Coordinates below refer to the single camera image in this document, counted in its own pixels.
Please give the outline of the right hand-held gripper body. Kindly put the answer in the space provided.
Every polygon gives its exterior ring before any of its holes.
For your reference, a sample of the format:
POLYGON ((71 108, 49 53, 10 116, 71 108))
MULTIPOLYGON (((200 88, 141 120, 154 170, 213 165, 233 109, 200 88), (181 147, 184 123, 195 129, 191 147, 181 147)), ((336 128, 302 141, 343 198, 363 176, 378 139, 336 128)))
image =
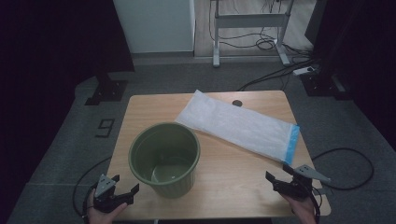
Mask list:
POLYGON ((297 168, 292 168, 294 175, 290 182, 278 180, 280 182, 279 187, 274 188, 280 194, 287 195, 294 200, 304 200, 312 195, 313 180, 323 181, 330 183, 331 179, 308 165, 301 165, 297 168))

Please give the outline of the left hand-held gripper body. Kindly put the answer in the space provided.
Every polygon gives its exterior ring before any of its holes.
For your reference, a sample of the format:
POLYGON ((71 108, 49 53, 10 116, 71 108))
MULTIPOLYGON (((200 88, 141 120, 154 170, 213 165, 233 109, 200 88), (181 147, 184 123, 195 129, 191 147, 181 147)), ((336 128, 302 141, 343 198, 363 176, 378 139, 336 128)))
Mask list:
POLYGON ((110 213, 122 203, 119 196, 115 194, 116 184, 112 177, 101 175, 93 196, 93 207, 103 213, 110 213))

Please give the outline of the green plastic bin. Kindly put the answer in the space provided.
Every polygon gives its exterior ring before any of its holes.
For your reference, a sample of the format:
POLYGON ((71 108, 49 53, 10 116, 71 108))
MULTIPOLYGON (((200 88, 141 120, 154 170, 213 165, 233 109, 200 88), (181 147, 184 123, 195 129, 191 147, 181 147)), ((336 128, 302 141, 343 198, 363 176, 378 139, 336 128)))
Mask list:
POLYGON ((160 196, 174 199, 193 187, 200 156, 200 143, 193 131, 175 122, 163 122, 134 139, 129 166, 142 183, 160 196))

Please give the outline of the white bag with blue band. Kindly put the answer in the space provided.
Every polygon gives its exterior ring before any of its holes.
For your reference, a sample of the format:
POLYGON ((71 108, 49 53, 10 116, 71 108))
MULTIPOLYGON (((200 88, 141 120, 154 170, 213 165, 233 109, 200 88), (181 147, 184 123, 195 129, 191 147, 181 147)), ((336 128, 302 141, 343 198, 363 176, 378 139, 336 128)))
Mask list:
POLYGON ((300 127, 196 91, 176 122, 251 152, 292 164, 300 127))

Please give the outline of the person's right hand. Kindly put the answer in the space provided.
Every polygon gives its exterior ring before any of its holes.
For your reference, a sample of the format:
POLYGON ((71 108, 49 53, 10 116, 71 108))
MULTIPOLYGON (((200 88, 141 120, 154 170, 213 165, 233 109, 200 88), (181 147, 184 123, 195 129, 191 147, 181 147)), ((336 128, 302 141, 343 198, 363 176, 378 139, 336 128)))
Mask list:
POLYGON ((315 207, 310 199, 305 199, 304 201, 296 201, 291 197, 282 194, 293 211, 294 215, 297 216, 301 224, 317 224, 315 219, 315 207))

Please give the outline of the person's left hand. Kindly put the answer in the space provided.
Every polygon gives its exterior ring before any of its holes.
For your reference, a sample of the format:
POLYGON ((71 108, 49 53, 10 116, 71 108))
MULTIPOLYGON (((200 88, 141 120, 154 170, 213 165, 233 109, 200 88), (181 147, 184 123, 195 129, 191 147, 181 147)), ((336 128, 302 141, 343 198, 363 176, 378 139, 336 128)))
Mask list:
POLYGON ((113 224, 113 220, 123 212, 128 204, 123 203, 119 205, 116 209, 114 209, 110 213, 103 213, 99 210, 96 210, 93 207, 93 196, 95 193, 95 189, 93 189, 90 193, 89 200, 87 202, 87 217, 89 220, 89 224, 113 224))

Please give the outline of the black stand base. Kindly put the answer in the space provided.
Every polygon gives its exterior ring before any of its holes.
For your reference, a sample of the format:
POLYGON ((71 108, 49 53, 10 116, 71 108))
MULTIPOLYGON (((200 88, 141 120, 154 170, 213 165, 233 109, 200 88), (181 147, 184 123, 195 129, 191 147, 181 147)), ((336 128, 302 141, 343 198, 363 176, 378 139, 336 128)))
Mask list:
POLYGON ((96 76, 98 85, 92 97, 89 97, 85 105, 99 105, 102 102, 119 102, 126 90, 127 80, 113 80, 107 73, 96 76))
POLYGON ((324 77, 321 75, 301 75, 305 92, 311 97, 333 97, 336 100, 351 100, 349 87, 337 75, 324 77))

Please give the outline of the white power strip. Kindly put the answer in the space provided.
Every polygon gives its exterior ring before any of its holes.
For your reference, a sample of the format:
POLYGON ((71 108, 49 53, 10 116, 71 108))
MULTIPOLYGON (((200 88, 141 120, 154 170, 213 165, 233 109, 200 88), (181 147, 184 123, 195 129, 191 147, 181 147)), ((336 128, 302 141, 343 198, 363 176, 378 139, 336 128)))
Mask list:
POLYGON ((294 76, 300 76, 300 75, 305 75, 311 72, 314 72, 316 69, 313 68, 312 66, 307 66, 307 67, 303 67, 303 68, 299 68, 299 69, 295 69, 293 70, 293 75, 294 76))

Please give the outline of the dark curtain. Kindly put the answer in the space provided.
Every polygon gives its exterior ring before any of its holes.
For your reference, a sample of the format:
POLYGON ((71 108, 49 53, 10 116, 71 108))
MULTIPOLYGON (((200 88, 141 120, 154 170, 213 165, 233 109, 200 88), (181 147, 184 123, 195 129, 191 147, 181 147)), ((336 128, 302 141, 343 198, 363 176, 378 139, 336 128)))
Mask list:
POLYGON ((317 0, 315 75, 338 78, 396 150, 396 0, 317 0))
POLYGON ((0 0, 0 224, 82 81, 131 71, 113 0, 0 0))

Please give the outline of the white cabinet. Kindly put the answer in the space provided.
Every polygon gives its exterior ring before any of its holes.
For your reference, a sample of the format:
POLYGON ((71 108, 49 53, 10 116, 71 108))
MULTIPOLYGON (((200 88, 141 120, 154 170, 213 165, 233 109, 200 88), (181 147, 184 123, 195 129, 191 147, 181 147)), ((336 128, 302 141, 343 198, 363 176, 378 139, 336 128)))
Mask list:
POLYGON ((194 0, 113 0, 131 53, 193 52, 194 0))

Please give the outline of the white metal desk frame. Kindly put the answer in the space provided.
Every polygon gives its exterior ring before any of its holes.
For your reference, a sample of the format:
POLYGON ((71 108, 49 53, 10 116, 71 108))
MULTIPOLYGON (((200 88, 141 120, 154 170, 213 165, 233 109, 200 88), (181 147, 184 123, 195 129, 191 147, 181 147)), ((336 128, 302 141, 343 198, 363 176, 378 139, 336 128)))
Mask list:
POLYGON ((258 28, 270 27, 278 28, 277 38, 273 41, 276 52, 280 61, 284 65, 291 65, 291 62, 283 46, 283 40, 290 20, 294 0, 290 0, 287 9, 284 13, 262 13, 262 14, 220 14, 219 0, 210 0, 215 2, 214 15, 214 42, 213 42, 213 56, 212 63, 214 67, 220 65, 219 55, 219 30, 227 28, 258 28))

